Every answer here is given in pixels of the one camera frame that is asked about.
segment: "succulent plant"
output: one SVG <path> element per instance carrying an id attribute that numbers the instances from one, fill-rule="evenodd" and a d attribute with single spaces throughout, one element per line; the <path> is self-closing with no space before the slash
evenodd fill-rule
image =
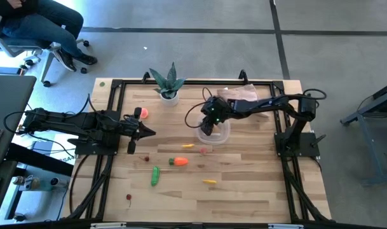
<path id="1" fill-rule="evenodd" d="M 166 99 L 173 99 L 176 96 L 176 92 L 182 87 L 185 79 L 176 79 L 175 63 L 172 63 L 172 67 L 169 69 L 168 77 L 166 79 L 154 69 L 149 69 L 151 74 L 160 88 L 154 90 L 161 94 Z"/>

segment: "office chair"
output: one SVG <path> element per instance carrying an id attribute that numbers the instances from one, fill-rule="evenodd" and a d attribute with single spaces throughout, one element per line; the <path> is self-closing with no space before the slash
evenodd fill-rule
<path id="1" fill-rule="evenodd" d="M 86 47 L 89 46 L 89 42 L 83 39 L 79 39 L 77 42 L 83 43 Z M 24 58 L 25 64 L 33 66 L 35 64 L 33 60 L 43 64 L 40 81 L 43 83 L 44 87 L 51 86 L 51 83 L 46 81 L 45 77 L 51 66 L 52 60 L 55 57 L 53 51 L 58 50 L 59 48 L 59 45 L 53 45 L 50 41 L 10 38 L 0 31 L 0 50 L 4 51 L 9 57 L 16 57 L 25 51 L 31 51 L 32 55 Z"/>

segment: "green cucumber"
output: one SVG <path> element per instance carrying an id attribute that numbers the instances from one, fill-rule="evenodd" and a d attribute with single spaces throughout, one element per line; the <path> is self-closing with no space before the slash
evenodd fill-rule
<path id="1" fill-rule="evenodd" d="M 151 178 L 151 186 L 155 186 L 160 180 L 160 168 L 154 166 L 153 168 L 153 177 Z"/>

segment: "white flower pot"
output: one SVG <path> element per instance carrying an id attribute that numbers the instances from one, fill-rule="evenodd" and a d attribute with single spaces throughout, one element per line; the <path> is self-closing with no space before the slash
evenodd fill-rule
<path id="1" fill-rule="evenodd" d="M 179 102 L 179 92 L 176 92 L 175 97 L 172 99 L 166 99 L 162 96 L 162 94 L 160 94 L 160 97 L 163 105 L 165 106 L 175 106 Z"/>

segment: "sneaker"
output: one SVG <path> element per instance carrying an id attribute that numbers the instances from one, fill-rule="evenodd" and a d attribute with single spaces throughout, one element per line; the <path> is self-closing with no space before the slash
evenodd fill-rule
<path id="1" fill-rule="evenodd" d="M 77 69 L 74 67 L 73 59 L 70 55 L 64 53 L 61 49 L 53 51 L 59 62 L 68 70 L 75 72 Z"/>
<path id="2" fill-rule="evenodd" d="M 87 64 L 87 65 L 94 65 L 97 63 L 97 58 L 96 57 L 92 57 L 92 56 L 89 56 L 89 55 L 86 55 L 86 54 L 83 54 L 82 56 L 80 57 L 73 57 L 73 59 L 75 60 L 78 60 L 84 64 Z"/>

